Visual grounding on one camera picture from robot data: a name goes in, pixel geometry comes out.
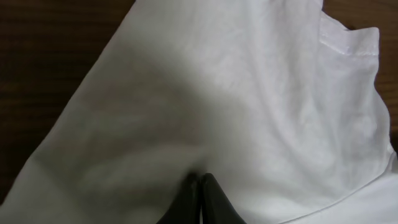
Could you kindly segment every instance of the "brown wooden floor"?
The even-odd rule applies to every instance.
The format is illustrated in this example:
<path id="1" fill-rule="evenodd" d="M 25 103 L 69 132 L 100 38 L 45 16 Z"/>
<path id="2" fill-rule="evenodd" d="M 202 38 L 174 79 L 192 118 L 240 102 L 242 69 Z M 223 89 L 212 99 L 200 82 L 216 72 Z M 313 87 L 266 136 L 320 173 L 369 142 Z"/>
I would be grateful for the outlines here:
<path id="1" fill-rule="evenodd" d="M 134 0 L 0 0 L 0 203 Z M 376 88 L 398 139 L 398 0 L 325 0 L 350 29 L 378 27 Z"/>

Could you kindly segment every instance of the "wooden surface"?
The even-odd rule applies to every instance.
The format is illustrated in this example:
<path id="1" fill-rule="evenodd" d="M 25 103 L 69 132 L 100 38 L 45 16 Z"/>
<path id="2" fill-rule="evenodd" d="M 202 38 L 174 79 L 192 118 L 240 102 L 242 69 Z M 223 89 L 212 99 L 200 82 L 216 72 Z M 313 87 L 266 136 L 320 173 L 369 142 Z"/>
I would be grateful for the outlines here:
<path id="1" fill-rule="evenodd" d="M 0 203 L 134 0 L 0 0 Z M 398 137 L 398 1 L 326 0 L 350 29 L 378 27 L 376 88 Z"/>

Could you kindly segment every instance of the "garment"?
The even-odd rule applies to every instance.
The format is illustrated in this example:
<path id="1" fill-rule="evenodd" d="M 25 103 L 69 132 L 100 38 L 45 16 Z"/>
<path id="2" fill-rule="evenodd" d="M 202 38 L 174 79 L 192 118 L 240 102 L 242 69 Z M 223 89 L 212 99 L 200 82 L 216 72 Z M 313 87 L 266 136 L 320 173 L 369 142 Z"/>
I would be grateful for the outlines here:
<path id="1" fill-rule="evenodd" d="M 398 222 L 378 40 L 317 0 L 139 0 L 0 223 L 155 223 L 192 170 L 247 223 Z"/>

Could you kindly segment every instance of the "white cloth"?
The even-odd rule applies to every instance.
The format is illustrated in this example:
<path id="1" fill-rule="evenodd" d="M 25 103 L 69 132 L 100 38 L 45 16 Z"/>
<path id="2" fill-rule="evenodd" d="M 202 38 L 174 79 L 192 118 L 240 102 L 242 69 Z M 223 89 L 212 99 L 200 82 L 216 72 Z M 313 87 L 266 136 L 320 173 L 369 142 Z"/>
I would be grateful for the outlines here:
<path id="1" fill-rule="evenodd" d="M 378 40 L 317 0 L 138 0 L 0 223 L 155 223 L 190 170 L 247 223 L 397 223 Z"/>

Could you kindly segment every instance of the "fabric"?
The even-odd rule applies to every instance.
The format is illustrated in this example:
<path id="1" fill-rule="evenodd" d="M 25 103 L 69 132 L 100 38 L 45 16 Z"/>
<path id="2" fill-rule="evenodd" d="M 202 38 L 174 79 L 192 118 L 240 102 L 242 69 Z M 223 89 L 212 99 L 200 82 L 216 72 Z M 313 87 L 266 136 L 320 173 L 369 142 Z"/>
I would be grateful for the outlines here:
<path id="1" fill-rule="evenodd" d="M 0 223 L 156 223 L 192 170 L 247 223 L 397 223 L 378 40 L 321 0 L 138 0 Z"/>

